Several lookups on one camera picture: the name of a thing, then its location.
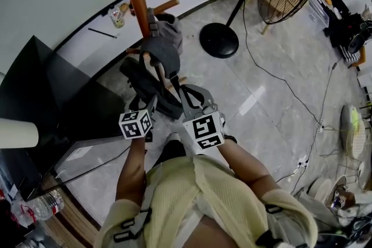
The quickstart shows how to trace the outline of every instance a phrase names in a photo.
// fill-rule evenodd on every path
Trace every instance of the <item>yellow shirt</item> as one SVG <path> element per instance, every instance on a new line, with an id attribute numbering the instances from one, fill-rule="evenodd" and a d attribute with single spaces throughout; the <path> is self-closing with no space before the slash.
<path id="1" fill-rule="evenodd" d="M 158 168 L 153 168 L 147 173 L 148 184 L 156 170 Z M 314 219 L 282 189 L 267 192 L 260 201 L 231 170 L 207 156 L 171 159 L 162 163 L 161 171 L 151 201 L 151 220 L 144 227 L 147 248 L 173 247 L 182 219 L 199 193 L 215 209 L 228 234 L 241 248 L 256 247 L 255 242 L 269 229 L 269 224 L 275 238 L 289 240 L 295 246 L 307 243 L 313 247 L 316 243 Z M 282 207 L 284 211 L 277 218 L 266 213 L 264 204 Z M 109 231 L 135 217 L 139 211 L 140 206 L 132 201 L 114 202 L 94 247 L 109 247 L 112 241 Z"/>

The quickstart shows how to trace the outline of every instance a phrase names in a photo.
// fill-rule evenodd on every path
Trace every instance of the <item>white shelf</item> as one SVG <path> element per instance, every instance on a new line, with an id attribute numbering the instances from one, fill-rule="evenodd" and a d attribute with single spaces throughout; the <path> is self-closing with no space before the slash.
<path id="1" fill-rule="evenodd" d="M 148 7 L 155 8 L 168 0 L 146 0 Z M 208 0 L 180 0 L 180 4 L 167 12 L 179 16 Z M 98 16 L 77 32 L 59 50 L 58 54 L 72 65 L 92 77 L 110 61 L 142 38 L 137 18 L 126 13 L 124 27 L 114 27 L 108 15 Z M 92 28 L 117 38 L 88 30 Z"/>

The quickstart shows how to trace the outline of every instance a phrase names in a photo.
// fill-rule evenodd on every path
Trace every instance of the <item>bottle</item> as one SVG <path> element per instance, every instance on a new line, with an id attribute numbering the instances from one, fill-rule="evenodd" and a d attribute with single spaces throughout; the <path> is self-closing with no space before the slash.
<path id="1" fill-rule="evenodd" d="M 26 212 L 37 220 L 45 221 L 51 218 L 54 214 L 60 212 L 65 206 L 62 196 L 57 190 L 40 196 L 27 203 L 28 210 Z"/>
<path id="2" fill-rule="evenodd" d="M 122 28 L 124 26 L 124 15 L 122 14 L 120 8 L 113 5 L 110 6 L 109 15 L 116 28 Z"/>
<path id="3" fill-rule="evenodd" d="M 129 11 L 130 11 L 130 14 L 135 17 L 135 11 L 134 11 L 134 7 L 132 4 L 132 0 L 129 2 Z"/>

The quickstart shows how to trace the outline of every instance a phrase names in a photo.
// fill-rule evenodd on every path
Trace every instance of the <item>black and white marker cube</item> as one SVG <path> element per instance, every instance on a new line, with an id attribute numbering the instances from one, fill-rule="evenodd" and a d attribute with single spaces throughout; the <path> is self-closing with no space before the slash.
<path id="1" fill-rule="evenodd" d="M 125 139 L 144 137 L 150 130 L 152 123 L 147 110 L 139 110 L 120 115 L 119 126 Z"/>
<path id="2" fill-rule="evenodd" d="M 187 133 L 201 149 L 218 146 L 225 142 L 219 112 L 213 112 L 183 124 Z"/>

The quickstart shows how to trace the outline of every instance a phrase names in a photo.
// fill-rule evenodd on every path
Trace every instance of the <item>fan base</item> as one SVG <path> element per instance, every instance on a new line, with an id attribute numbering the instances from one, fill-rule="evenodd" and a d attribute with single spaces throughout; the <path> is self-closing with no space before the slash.
<path id="1" fill-rule="evenodd" d="M 229 58 L 239 47 L 237 34 L 229 26 L 211 23 L 203 27 L 199 35 L 200 44 L 211 56 Z"/>

